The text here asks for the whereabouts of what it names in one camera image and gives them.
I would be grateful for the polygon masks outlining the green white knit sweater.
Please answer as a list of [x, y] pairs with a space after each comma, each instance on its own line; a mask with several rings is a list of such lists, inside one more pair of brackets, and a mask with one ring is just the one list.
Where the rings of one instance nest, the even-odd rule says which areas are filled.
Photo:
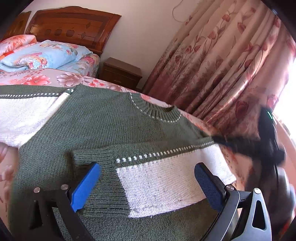
[[217, 213], [196, 164], [224, 184], [236, 179], [220, 147], [176, 107], [82, 84], [2, 86], [1, 142], [19, 154], [8, 212], [17, 240], [29, 240], [33, 189], [60, 188], [91, 162], [101, 174], [78, 215], [95, 240], [199, 240]]

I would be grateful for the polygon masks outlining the pink floral curtain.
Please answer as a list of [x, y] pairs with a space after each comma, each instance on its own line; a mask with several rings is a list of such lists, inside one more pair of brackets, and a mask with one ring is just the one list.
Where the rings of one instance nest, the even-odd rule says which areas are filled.
[[294, 39], [262, 1], [202, 1], [142, 91], [226, 136], [256, 136], [260, 109], [275, 108], [294, 60]]

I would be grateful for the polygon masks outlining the dark wooden nightstand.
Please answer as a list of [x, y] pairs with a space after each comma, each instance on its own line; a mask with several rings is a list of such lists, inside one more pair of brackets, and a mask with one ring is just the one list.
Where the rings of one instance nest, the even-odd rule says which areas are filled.
[[136, 90], [137, 85], [142, 78], [142, 71], [136, 66], [109, 57], [102, 65], [99, 78], [110, 83]]

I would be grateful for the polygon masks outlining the blue floral folded quilt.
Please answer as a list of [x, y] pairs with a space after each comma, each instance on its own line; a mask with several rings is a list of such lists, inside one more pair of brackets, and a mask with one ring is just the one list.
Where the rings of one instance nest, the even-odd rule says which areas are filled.
[[6, 53], [1, 59], [1, 71], [57, 69], [67, 63], [77, 62], [91, 53], [92, 51], [81, 45], [45, 40]]

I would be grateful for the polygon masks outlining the pink floral pillow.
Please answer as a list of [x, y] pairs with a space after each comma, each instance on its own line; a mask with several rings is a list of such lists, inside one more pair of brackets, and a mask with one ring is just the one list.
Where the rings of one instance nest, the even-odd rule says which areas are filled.
[[4, 55], [6, 53], [9, 53], [11, 51], [14, 51], [15, 49], [35, 43], [36, 36], [34, 35], [16, 35], [9, 37], [0, 43], [0, 55]]

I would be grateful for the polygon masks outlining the large carved wooden headboard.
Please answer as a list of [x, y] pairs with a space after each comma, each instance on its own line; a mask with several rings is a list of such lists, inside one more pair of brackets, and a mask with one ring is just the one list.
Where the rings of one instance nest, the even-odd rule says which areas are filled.
[[58, 41], [85, 46], [101, 56], [120, 15], [67, 6], [36, 11], [25, 33], [35, 35], [37, 41]]

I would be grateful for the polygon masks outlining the small wooden headboard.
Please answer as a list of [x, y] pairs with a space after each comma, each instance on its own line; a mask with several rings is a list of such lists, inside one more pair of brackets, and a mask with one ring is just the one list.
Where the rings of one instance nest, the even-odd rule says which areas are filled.
[[8, 30], [5, 32], [1, 41], [8, 39], [12, 36], [24, 34], [30, 14], [31, 14], [31, 11], [20, 13], [16, 17], [14, 22], [10, 25]]

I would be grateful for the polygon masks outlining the window with metal frame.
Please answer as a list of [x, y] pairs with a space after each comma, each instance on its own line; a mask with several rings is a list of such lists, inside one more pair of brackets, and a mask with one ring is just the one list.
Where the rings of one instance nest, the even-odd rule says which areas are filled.
[[274, 113], [295, 142], [295, 61], [288, 69], [288, 82], [280, 94]]

